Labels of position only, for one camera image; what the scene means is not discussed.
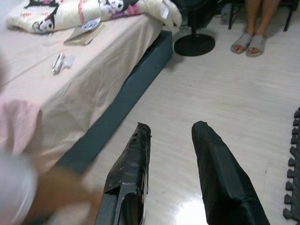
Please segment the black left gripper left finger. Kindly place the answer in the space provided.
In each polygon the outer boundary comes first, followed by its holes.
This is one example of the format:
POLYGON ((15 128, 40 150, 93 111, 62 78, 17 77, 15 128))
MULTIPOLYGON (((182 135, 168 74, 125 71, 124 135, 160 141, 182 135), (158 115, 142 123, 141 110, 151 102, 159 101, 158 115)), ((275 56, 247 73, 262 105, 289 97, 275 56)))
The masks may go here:
POLYGON ((149 189, 150 139, 150 127, 138 123, 107 175, 97 225, 143 224, 149 189))

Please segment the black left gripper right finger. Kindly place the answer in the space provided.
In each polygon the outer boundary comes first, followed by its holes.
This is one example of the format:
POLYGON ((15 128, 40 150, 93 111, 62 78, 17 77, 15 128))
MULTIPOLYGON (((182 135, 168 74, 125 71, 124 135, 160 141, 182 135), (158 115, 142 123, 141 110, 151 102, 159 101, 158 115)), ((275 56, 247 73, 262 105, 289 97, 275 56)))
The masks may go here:
POLYGON ((268 225, 254 186, 222 138, 203 121, 192 126, 192 141, 209 225, 268 225))

